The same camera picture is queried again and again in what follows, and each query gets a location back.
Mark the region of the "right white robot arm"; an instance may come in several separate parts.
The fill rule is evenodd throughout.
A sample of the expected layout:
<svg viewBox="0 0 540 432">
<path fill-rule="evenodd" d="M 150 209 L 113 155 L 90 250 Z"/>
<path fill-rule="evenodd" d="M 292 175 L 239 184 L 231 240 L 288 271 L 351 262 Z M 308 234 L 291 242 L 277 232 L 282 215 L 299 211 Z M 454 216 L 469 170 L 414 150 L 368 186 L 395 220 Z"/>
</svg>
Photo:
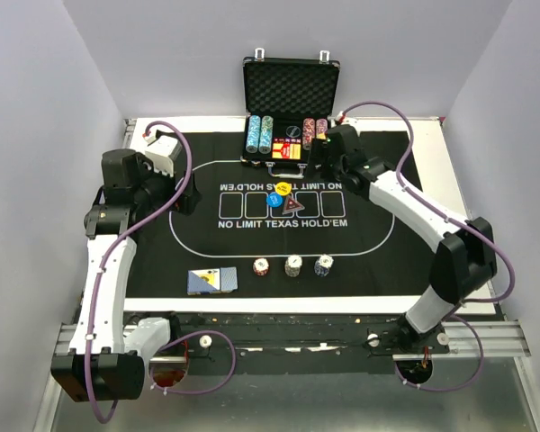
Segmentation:
<svg viewBox="0 0 540 432">
<path fill-rule="evenodd" d="M 459 221 L 401 177 L 396 166 L 368 157 L 354 127 L 338 125 L 314 138 L 309 170 L 391 213 L 433 254 L 427 289 L 391 333 L 397 348 L 419 351 L 442 320 L 497 274 L 492 226 L 484 218 Z"/>
</svg>

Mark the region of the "grey white chip stack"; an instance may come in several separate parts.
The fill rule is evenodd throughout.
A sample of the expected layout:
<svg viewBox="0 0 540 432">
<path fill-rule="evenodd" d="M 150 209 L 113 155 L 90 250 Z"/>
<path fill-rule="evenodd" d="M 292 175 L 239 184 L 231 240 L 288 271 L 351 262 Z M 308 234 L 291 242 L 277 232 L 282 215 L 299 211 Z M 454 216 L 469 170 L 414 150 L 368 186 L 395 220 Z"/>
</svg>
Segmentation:
<svg viewBox="0 0 540 432">
<path fill-rule="evenodd" d="M 302 270 L 302 257 L 290 255 L 284 263 L 284 271 L 290 277 L 297 277 Z"/>
</svg>

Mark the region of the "red white chip stack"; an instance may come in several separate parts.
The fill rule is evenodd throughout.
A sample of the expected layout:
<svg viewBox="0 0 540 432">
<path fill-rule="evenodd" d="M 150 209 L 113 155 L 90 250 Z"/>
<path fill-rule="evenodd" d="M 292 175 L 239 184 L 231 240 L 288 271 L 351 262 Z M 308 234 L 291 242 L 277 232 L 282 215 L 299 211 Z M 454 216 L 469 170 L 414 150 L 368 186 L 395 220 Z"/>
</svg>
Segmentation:
<svg viewBox="0 0 540 432">
<path fill-rule="evenodd" d="M 269 271 L 269 262 L 264 257 L 259 257 L 253 262 L 253 271 L 256 275 L 264 276 Z"/>
</svg>

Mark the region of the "yellow round blind button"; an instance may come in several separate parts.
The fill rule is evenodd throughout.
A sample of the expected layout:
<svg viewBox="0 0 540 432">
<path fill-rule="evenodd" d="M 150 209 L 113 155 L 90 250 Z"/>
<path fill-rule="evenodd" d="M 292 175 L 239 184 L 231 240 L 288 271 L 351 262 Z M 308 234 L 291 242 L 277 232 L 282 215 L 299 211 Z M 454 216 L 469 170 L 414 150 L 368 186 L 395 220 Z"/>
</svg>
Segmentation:
<svg viewBox="0 0 540 432">
<path fill-rule="evenodd" d="M 288 182 L 279 182 L 274 186 L 275 192 L 281 196 L 287 196 L 292 192 L 292 185 Z"/>
</svg>

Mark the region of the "blue round blind button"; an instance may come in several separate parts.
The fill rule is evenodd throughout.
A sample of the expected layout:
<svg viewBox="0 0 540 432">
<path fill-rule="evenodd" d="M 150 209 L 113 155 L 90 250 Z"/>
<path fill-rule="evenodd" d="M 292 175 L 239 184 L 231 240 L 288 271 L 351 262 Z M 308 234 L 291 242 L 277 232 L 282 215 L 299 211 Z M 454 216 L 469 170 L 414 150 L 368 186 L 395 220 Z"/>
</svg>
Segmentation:
<svg viewBox="0 0 540 432">
<path fill-rule="evenodd" d="M 276 192 L 270 193 L 266 197 L 266 204 L 271 208 L 278 208 L 280 207 L 284 202 L 284 198 Z"/>
</svg>

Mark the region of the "triangular dealer button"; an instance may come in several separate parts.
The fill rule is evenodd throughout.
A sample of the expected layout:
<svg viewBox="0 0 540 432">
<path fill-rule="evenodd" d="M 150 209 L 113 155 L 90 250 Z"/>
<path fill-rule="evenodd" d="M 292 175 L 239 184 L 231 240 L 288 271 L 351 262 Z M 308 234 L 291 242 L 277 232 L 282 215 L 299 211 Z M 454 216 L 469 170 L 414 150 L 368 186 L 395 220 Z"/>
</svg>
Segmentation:
<svg viewBox="0 0 540 432">
<path fill-rule="evenodd" d="M 298 202 L 291 194 L 284 198 L 283 215 L 292 214 L 298 211 L 303 211 L 305 207 Z"/>
</svg>

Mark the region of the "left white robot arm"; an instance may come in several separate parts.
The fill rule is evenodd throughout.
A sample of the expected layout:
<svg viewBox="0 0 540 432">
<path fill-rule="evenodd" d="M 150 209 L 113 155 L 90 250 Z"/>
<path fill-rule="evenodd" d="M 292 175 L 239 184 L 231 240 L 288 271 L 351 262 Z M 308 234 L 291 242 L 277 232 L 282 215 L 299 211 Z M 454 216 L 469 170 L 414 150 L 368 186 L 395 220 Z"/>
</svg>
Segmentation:
<svg viewBox="0 0 540 432">
<path fill-rule="evenodd" d="M 176 202 L 175 161 L 181 151 L 130 148 L 103 153 L 103 185 L 84 219 L 88 269 L 80 316 L 69 348 L 54 355 L 51 374 L 76 402 L 136 400 L 152 356 L 181 345 L 176 319 L 146 318 L 123 333 L 124 303 L 137 250 L 129 229 L 160 208 L 194 211 L 200 200 L 190 186 Z"/>
</svg>

